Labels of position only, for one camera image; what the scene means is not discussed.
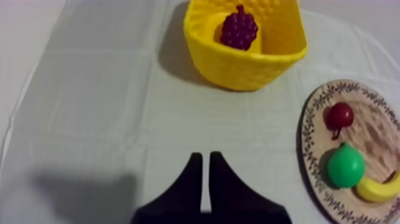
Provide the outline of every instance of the grape cluster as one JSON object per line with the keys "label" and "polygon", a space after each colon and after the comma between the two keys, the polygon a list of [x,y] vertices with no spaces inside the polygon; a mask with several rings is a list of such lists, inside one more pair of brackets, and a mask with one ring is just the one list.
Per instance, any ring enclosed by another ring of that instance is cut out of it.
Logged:
{"label": "grape cluster", "polygon": [[243,5],[238,5],[237,13],[228,15],[222,28],[221,43],[232,48],[248,50],[257,37],[258,27],[252,14],[245,13]]}

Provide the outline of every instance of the woven plastic basket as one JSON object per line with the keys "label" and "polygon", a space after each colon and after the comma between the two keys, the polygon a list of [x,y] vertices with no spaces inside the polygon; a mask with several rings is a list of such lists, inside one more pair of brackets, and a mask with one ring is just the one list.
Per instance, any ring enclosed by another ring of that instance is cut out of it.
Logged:
{"label": "woven plastic basket", "polygon": [[[219,43],[225,18],[242,4],[259,27],[248,51]],[[272,82],[305,56],[307,42],[296,0],[191,0],[184,32],[195,67],[225,88],[251,91]]]}

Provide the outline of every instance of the wooden plate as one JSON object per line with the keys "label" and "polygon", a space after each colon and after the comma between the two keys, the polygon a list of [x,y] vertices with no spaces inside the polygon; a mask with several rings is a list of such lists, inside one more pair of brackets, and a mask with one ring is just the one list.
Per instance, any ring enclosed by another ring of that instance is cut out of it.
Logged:
{"label": "wooden plate", "polygon": [[[332,141],[324,114],[337,102],[354,111],[352,126]],[[335,80],[319,87],[306,102],[301,123],[301,152],[305,171],[320,205],[338,223],[389,224],[400,217],[400,198],[368,203],[353,189],[335,189],[325,175],[331,149],[349,142],[365,160],[365,175],[383,182],[400,170],[400,124],[392,107],[376,91],[351,80]]]}

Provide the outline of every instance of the toy banana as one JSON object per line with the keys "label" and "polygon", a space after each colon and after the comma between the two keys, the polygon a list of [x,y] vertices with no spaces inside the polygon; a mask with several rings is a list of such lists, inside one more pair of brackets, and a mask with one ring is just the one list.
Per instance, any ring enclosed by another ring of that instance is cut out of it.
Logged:
{"label": "toy banana", "polygon": [[367,201],[388,201],[400,192],[400,172],[397,171],[388,183],[379,183],[363,177],[357,184],[356,189],[358,195]]}

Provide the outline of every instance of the red apple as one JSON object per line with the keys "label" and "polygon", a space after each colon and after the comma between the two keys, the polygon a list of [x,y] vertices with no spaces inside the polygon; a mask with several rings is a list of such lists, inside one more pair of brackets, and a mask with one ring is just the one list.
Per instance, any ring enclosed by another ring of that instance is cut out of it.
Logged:
{"label": "red apple", "polygon": [[345,102],[335,104],[328,112],[326,117],[326,125],[330,130],[334,131],[333,140],[339,137],[343,127],[353,124],[353,109]]}

